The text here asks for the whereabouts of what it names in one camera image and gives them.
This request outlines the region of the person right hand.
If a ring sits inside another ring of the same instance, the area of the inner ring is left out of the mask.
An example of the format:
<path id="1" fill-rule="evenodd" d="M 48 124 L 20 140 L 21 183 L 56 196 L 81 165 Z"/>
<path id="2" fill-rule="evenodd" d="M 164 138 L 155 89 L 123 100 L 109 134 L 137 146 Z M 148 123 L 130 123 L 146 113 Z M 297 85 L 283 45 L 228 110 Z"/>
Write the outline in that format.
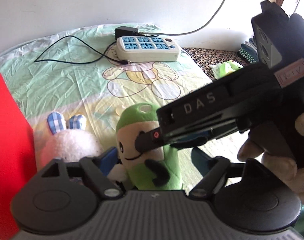
<path id="1" fill-rule="evenodd" d="M 262 155 L 262 164 L 298 194 L 304 205 L 304 168 L 298 168 L 296 162 L 283 153 L 276 155 L 280 150 L 289 151 L 283 143 L 280 133 L 270 125 L 256 127 L 239 149 L 237 159 L 246 161 Z"/>

